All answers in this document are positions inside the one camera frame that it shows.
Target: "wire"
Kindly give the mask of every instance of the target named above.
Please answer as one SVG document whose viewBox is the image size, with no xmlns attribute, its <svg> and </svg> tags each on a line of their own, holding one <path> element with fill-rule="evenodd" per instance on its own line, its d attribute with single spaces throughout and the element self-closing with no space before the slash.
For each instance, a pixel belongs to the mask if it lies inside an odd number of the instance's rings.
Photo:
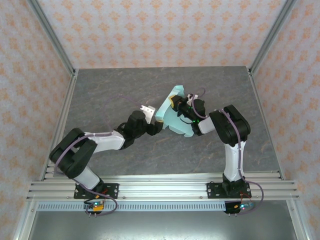
<svg viewBox="0 0 320 240">
<path fill-rule="evenodd" d="M 242 193 L 242 197 L 243 197 L 243 195 L 245 195 L 250 200 L 250 202 L 252 202 L 251 197 L 248 194 Z"/>
<path fill-rule="evenodd" d="M 230 124 L 232 125 L 233 129 L 235 130 L 236 136 L 237 136 L 237 138 L 238 138 L 238 150 L 239 150 L 238 172 L 239 172 L 240 177 L 241 177 L 242 180 L 245 181 L 246 183 L 257 185 L 257 186 L 260 188 L 260 190 L 261 190 L 261 200 L 260 200 L 260 202 L 256 205 L 256 207 L 250 209 L 249 211 L 240 212 L 240 213 L 237 214 L 237 215 L 245 215 L 245 214 L 248 214 L 248 213 L 252 213 L 253 211 L 257 210 L 257 209 L 261 206 L 261 204 L 262 204 L 262 202 L 263 202 L 263 200 L 264 200 L 264 197 L 265 197 L 265 193 L 264 193 L 264 190 L 263 190 L 263 188 L 261 187 L 261 185 L 260 185 L 259 183 L 254 182 L 254 181 L 246 180 L 246 179 L 244 178 L 244 176 L 242 175 L 242 173 L 241 173 L 242 157 L 241 157 L 241 138 L 240 138 L 240 133 L 239 133 L 239 131 L 238 131 L 235 123 L 234 123 L 234 122 L 232 121 L 232 119 L 230 118 L 230 116 L 229 116 L 223 109 L 221 109 L 220 111 L 226 116 L 226 118 L 228 119 L 228 121 L 229 121 Z"/>
<path fill-rule="evenodd" d="M 75 140 L 74 142 L 72 142 L 64 151 L 63 153 L 60 155 L 60 157 L 58 158 L 58 160 L 55 162 L 55 165 L 54 165 L 54 171 L 57 172 L 57 168 L 58 168 L 58 165 L 59 163 L 61 162 L 61 160 L 63 159 L 63 157 L 67 154 L 67 152 L 74 146 L 76 145 L 77 143 L 79 143 L 80 141 L 84 140 L 84 139 L 87 139 L 87 138 L 92 138 L 92 137 L 107 137 L 107 136 L 110 136 L 112 134 L 112 132 L 105 132 L 105 133 L 94 133 L 94 134 L 88 134 L 88 135 L 84 135 L 82 137 L 79 137 L 77 140 Z M 92 191 L 91 189 L 88 189 L 86 188 L 83 184 L 81 184 L 80 182 L 76 181 L 75 179 L 73 179 L 76 183 L 78 183 L 83 189 L 85 189 L 87 192 L 89 193 L 92 193 L 94 195 L 99 195 L 101 197 L 104 197 L 106 199 L 110 199 L 112 201 L 114 201 L 115 203 L 115 207 L 111 210 L 111 211 L 106 211 L 106 212 L 103 212 L 103 213 L 100 213 L 98 216 L 104 216 L 104 215 L 108 215 L 108 214 L 112 214 L 117 208 L 118 208 L 118 203 L 117 201 L 111 197 L 111 196 L 108 196 L 108 195 L 105 195 L 105 194 L 102 194 L 102 193 L 99 193 L 99 192 L 95 192 L 95 191 Z M 89 212 L 88 212 L 88 209 L 89 207 L 92 207 L 93 204 L 90 204 L 86 207 L 85 209 L 85 213 L 87 215 L 91 215 Z"/>
<path fill-rule="evenodd" d="M 54 164 L 54 172 L 55 173 L 59 173 L 61 174 L 61 172 L 58 171 L 58 165 L 60 164 L 61 160 L 64 158 L 64 156 L 67 154 L 67 152 L 73 147 L 75 146 L 77 143 L 81 142 L 84 139 L 87 138 L 92 138 L 92 137 L 108 137 L 112 135 L 112 132 L 102 132 L 102 133 L 91 133 L 88 135 L 84 135 L 82 137 L 79 137 L 77 140 L 75 140 L 74 142 L 72 142 L 60 155 L 60 157 L 58 158 L 58 160 L 55 162 Z"/>
<path fill-rule="evenodd" d="M 199 87 L 196 91 L 198 91 L 199 89 L 202 89 L 202 90 L 203 90 L 203 93 L 202 93 L 200 96 L 198 96 L 198 98 L 201 98 L 203 95 L 205 95 L 206 89 L 205 89 L 204 87 Z M 193 94 L 193 96 L 192 96 L 191 106 L 192 106 L 192 108 L 193 108 L 193 111 L 194 111 L 195 115 L 197 115 L 197 116 L 198 116 L 199 118 L 201 118 L 201 119 L 206 119 L 206 118 L 207 118 L 206 116 L 201 116 L 201 115 L 197 112 L 197 110 L 196 110 L 196 108 L 195 108 L 195 95 L 194 95 L 194 94 Z"/>
<path fill-rule="evenodd" d="M 180 120 L 182 121 L 182 122 L 184 122 L 185 124 L 192 124 L 192 122 L 186 122 L 186 121 L 183 121 L 182 119 L 181 119 L 181 115 L 180 115 Z"/>
<path fill-rule="evenodd" d="M 109 215 L 109 214 L 112 214 L 112 213 L 114 213 L 116 210 L 117 210 L 117 208 L 118 208 L 118 203 L 117 203 L 117 201 L 112 197 L 112 196 L 108 196 L 108 195 L 105 195 L 105 194 L 102 194 L 102 193 L 99 193 L 99 192 L 96 192 L 96 191 L 92 191 L 91 189 L 89 189 L 89 188 L 86 188 L 83 184 L 81 184 L 80 182 L 77 182 L 82 188 L 84 188 L 87 192 L 89 192 L 89 193 L 92 193 L 92 194 L 94 194 L 94 195 L 99 195 L 99 196 L 101 196 L 101 197 L 104 197 L 105 199 L 110 199 L 110 200 L 112 200 L 112 201 L 114 201 L 114 203 L 115 203 L 115 206 L 114 206 L 114 208 L 111 210 L 111 211 L 104 211 L 104 212 L 102 212 L 102 213 L 100 213 L 100 214 L 98 214 L 98 215 L 95 215 L 96 217 L 101 217 L 101 216 L 105 216 L 105 215 Z M 88 215 L 88 216 L 90 216 L 91 215 L 91 213 L 88 211 L 88 209 L 90 208 L 90 207 L 92 207 L 94 204 L 92 203 L 92 204 L 90 204 L 90 205 L 88 205 L 86 208 L 85 208 L 85 213 Z"/>
<path fill-rule="evenodd" d="M 90 198 L 90 199 L 88 199 L 88 200 L 85 200 L 83 203 L 84 203 L 84 204 L 91 204 L 90 201 L 95 200 L 95 199 L 96 199 L 96 198 L 93 197 L 93 198 Z"/>
</svg>

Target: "patterned wallpaper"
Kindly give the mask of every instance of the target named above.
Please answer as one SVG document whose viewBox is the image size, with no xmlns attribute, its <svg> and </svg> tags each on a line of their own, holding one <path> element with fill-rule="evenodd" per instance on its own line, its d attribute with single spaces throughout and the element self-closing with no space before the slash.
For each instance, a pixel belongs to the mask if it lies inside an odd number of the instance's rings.
<svg viewBox="0 0 320 240">
<path fill-rule="evenodd" d="M 70 76 L 26 0 L 0 1 L 0 239 L 46 160 Z"/>
<path fill-rule="evenodd" d="M 75 68 L 250 66 L 285 0 L 39 0 Z"/>
<path fill-rule="evenodd" d="M 320 1 L 298 0 L 254 80 L 277 157 L 319 236 Z"/>
</svg>

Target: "black mounting plate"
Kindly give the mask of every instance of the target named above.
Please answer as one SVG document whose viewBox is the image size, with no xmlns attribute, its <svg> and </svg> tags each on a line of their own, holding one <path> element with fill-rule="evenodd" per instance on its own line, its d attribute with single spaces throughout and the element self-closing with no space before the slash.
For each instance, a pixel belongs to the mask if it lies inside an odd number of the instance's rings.
<svg viewBox="0 0 320 240">
<path fill-rule="evenodd" d="M 237 194 L 234 195 L 227 195 L 225 190 L 222 187 L 222 182 L 209 182 L 206 184 L 206 193 L 208 196 L 208 199 L 240 199 L 240 192 L 247 194 L 251 198 L 251 190 L 250 190 L 250 185 L 249 183 L 245 183 L 244 187 L 239 189 Z"/>
<path fill-rule="evenodd" d="M 104 183 L 103 184 L 103 191 L 107 190 L 105 195 L 110 196 L 114 199 L 118 198 L 119 193 L 119 184 L 118 183 Z M 83 189 L 80 185 L 75 185 L 74 190 L 74 199 L 93 199 L 96 195 L 92 194 L 85 189 Z"/>
</svg>

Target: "gray tabletop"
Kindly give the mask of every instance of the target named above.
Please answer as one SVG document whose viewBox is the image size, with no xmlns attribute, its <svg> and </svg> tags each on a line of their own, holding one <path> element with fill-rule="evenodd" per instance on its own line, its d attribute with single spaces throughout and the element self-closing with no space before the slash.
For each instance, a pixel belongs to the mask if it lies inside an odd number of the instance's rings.
<svg viewBox="0 0 320 240">
<path fill-rule="evenodd" d="M 121 94 L 159 108 L 175 85 L 183 85 L 185 93 L 204 87 L 207 113 L 233 104 L 246 118 L 251 134 L 244 150 L 245 172 L 279 168 L 244 66 L 81 69 L 64 134 L 73 128 L 107 132 L 106 122 L 116 128 L 138 109 L 122 98 L 107 99 Z M 167 128 L 143 135 L 127 149 L 95 153 L 89 166 L 101 176 L 223 172 L 225 148 L 215 131 L 187 138 Z"/>
</svg>

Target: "teal object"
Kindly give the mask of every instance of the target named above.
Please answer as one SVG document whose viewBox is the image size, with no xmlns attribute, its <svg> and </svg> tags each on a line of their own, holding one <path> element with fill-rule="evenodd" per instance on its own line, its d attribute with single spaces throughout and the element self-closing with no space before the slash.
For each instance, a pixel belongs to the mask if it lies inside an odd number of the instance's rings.
<svg viewBox="0 0 320 240">
<path fill-rule="evenodd" d="M 165 129 L 169 126 L 169 129 L 171 131 L 174 131 L 177 134 L 184 134 L 186 138 L 192 137 L 194 135 L 194 131 L 192 130 L 192 127 L 190 124 L 186 124 L 183 121 L 189 123 L 191 120 L 188 118 L 185 118 L 183 115 L 181 115 L 181 119 L 177 116 L 177 113 L 172 109 L 171 107 L 171 101 L 169 100 L 169 97 L 173 95 L 178 95 L 181 97 L 185 97 L 184 92 L 184 86 L 182 85 L 176 85 L 170 94 L 166 97 L 164 102 L 162 103 L 161 107 L 155 114 L 155 119 L 157 121 L 163 121 L 163 128 Z"/>
</svg>

